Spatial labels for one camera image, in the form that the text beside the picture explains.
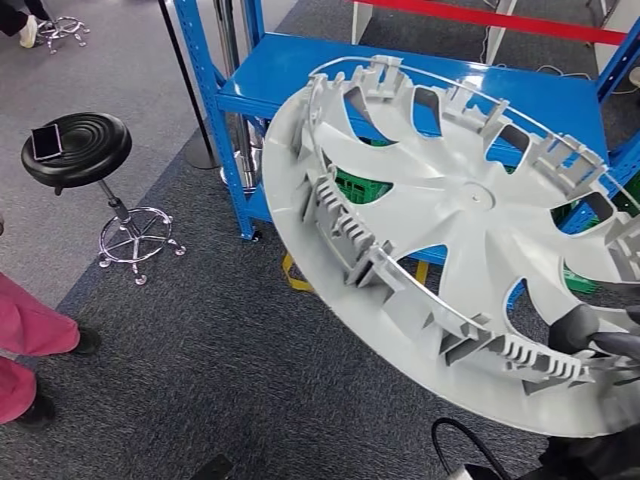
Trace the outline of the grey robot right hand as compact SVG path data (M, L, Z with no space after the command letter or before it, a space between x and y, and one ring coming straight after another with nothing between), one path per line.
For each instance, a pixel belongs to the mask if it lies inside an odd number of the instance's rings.
M594 343L614 355L639 359L639 337L631 333L600 333L598 321L588 306L580 306L550 327L549 344L576 353ZM550 437L539 458L540 467L526 479L638 479L639 426L594 438Z

